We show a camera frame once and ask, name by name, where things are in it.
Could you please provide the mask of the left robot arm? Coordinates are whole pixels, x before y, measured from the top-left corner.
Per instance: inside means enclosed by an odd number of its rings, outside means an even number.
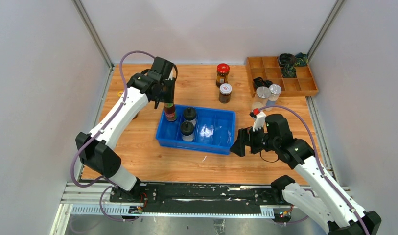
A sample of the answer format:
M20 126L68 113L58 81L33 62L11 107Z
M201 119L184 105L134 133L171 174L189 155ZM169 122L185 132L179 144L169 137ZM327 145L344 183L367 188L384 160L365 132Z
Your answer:
M149 102L155 107L173 102L177 75L174 63L155 57L151 68L124 82L123 94L104 119L75 139L80 162L119 187L129 202L140 199L140 181L123 166L114 148L126 127Z

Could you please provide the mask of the blue plastic divided bin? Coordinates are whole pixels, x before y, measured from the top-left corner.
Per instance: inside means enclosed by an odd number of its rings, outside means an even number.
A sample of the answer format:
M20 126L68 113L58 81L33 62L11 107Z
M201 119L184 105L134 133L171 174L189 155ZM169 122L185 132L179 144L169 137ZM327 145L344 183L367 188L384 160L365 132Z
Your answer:
M162 112L156 131L160 146L229 155L234 143L234 111L194 106L197 112L193 140L182 139L183 111L187 105L176 105L177 119L170 122Z

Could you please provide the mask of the black cap spice shaker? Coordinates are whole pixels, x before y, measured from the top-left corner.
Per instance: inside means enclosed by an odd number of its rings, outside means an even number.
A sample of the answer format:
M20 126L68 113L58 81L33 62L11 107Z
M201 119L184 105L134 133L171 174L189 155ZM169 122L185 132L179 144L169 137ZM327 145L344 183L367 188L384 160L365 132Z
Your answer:
M192 142L194 140L194 125L190 121L184 121L181 124L181 138L183 141Z
M188 106L183 110L183 118L185 121L191 122L193 126L197 123L197 111L194 107Z

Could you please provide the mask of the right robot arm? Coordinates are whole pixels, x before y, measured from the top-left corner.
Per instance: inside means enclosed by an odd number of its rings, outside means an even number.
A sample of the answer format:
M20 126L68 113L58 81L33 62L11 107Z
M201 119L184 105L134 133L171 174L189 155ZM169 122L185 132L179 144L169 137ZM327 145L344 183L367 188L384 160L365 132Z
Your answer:
M250 116L253 126L239 129L230 151L241 157L245 156L247 146L252 154L273 151L316 193L313 196L284 175L271 183L273 202L297 206L329 235L377 234L381 217L375 211L366 211L341 188L325 170L314 149L306 141L293 137L283 115L253 110Z

